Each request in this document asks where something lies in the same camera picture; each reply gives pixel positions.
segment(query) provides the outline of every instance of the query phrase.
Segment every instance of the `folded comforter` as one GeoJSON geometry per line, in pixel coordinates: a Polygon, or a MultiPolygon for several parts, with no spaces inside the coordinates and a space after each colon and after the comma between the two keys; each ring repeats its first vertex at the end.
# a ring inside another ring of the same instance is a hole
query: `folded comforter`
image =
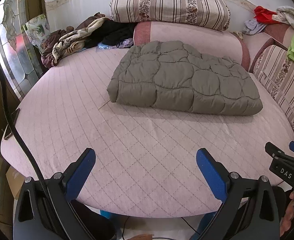
{"type": "Polygon", "coordinates": [[[253,115],[263,108],[242,66],[181,41],[131,47],[107,91],[111,102],[200,114],[253,115]]]}

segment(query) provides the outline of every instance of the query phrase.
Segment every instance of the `metal bolt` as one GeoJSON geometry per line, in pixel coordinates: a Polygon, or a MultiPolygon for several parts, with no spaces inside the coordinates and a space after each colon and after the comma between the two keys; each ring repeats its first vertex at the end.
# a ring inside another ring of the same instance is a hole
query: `metal bolt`
{"type": "Polygon", "coordinates": [[[268,178],[266,176],[261,176],[263,182],[267,182],[268,178]]]}
{"type": "Polygon", "coordinates": [[[25,178],[25,182],[26,182],[26,183],[31,182],[31,177],[27,177],[27,178],[25,178]]]}
{"type": "Polygon", "coordinates": [[[62,173],[61,172],[56,172],[54,175],[53,175],[53,178],[54,179],[60,179],[62,176],[62,173]]]}
{"type": "Polygon", "coordinates": [[[239,178],[239,174],[237,172],[232,172],[230,174],[230,176],[233,178],[233,179],[238,179],[239,178]]]}

